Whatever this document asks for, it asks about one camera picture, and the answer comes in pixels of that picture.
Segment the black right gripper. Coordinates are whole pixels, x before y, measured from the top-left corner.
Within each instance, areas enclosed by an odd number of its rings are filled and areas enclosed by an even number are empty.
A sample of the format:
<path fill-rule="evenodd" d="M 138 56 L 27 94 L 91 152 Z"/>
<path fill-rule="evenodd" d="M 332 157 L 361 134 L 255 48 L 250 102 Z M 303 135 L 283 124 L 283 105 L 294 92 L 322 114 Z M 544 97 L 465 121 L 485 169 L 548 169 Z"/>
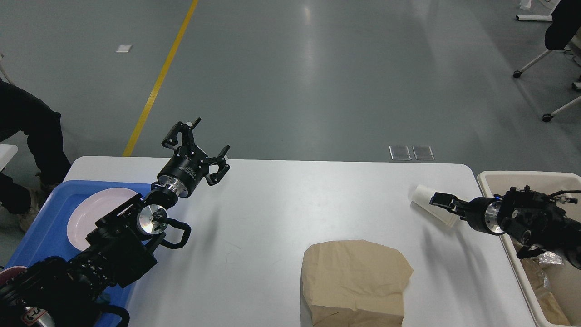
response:
<path fill-rule="evenodd" d="M 491 235 L 505 233 L 499 222 L 501 206 L 502 201 L 495 198 L 478 197 L 468 201 L 440 192 L 435 192 L 429 200 L 429 212 L 440 221 L 465 221 L 474 230 Z"/>

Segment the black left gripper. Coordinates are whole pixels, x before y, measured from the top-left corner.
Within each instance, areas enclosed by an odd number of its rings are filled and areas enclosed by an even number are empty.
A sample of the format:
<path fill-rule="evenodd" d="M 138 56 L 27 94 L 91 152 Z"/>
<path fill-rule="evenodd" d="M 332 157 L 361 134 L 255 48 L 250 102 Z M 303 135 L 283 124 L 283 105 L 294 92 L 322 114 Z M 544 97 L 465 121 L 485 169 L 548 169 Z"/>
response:
<path fill-rule="evenodd" d="M 162 139 L 161 145 L 171 149 L 173 154 L 158 174 L 157 181 L 151 184 L 152 191 L 167 188 L 177 197 L 187 198 L 202 180 L 209 186 L 214 186 L 230 170 L 226 158 L 230 145 L 226 145 L 216 157 L 201 157 L 202 151 L 195 144 L 193 136 L 193 131 L 200 122 L 199 117 L 194 122 L 178 121 Z M 211 166 L 216 166 L 217 171 L 211 173 Z"/>

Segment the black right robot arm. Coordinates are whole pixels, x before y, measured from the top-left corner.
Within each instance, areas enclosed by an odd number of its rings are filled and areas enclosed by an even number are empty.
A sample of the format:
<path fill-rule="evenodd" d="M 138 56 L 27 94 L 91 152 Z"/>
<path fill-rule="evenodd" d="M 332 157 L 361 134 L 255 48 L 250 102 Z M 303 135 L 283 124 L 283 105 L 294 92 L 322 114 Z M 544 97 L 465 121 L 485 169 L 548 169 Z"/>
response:
<path fill-rule="evenodd" d="M 519 259 L 550 251 L 580 269 L 581 224 L 558 207 L 559 203 L 577 203 L 570 194 L 570 190 L 544 194 L 525 186 L 512 187 L 503 195 L 464 201 L 456 195 L 435 192 L 429 204 L 458 216 L 478 232 L 512 237 L 521 245 Z"/>

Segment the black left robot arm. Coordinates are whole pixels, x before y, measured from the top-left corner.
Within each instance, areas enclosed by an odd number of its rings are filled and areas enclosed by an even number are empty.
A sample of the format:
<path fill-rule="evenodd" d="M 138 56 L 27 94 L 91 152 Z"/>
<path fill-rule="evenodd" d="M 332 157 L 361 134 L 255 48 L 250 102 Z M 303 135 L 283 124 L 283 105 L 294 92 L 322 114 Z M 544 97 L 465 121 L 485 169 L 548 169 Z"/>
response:
<path fill-rule="evenodd" d="M 72 259 L 51 256 L 31 265 L 1 284 L 3 327 L 93 327 L 103 314 L 129 323 L 128 311 L 100 302 L 109 287 L 127 287 L 141 279 L 157 259 L 158 246 L 182 248 L 191 226 L 170 218 L 168 209 L 190 197 L 203 178 L 218 184 L 230 166 L 226 145 L 209 157 L 196 145 L 195 122 L 177 122 L 162 141 L 173 156 L 162 168 L 151 191 L 133 195 L 103 214 L 86 236 L 89 247 Z"/>

